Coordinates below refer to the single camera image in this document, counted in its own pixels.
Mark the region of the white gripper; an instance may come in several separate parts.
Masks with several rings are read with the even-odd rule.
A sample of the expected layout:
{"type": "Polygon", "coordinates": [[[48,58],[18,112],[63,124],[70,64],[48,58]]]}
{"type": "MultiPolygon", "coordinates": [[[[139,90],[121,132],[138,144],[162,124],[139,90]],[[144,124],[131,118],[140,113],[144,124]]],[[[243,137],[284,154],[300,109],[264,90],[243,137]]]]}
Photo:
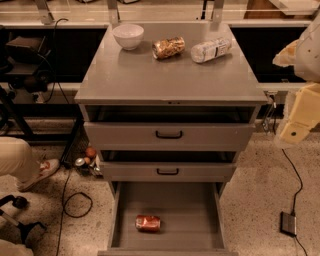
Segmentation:
{"type": "MultiPolygon", "coordinates": [[[[297,40],[289,43],[275,55],[272,63],[280,67],[294,66],[297,44],[297,40]]],[[[320,122],[319,83],[307,83],[296,93],[289,121],[280,123],[278,135],[282,142],[291,145],[303,141],[310,133],[310,129],[320,122]]]]}

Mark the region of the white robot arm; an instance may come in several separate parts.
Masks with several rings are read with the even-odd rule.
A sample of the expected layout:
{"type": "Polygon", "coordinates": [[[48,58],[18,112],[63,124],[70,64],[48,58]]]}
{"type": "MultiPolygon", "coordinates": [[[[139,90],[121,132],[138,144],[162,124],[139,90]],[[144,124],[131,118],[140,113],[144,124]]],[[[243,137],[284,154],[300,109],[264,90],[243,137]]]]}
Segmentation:
{"type": "Polygon", "coordinates": [[[285,149],[299,144],[320,123],[320,14],[272,63],[292,66],[294,74],[306,81],[302,88],[286,97],[284,118],[275,137],[275,144],[285,149]]]}

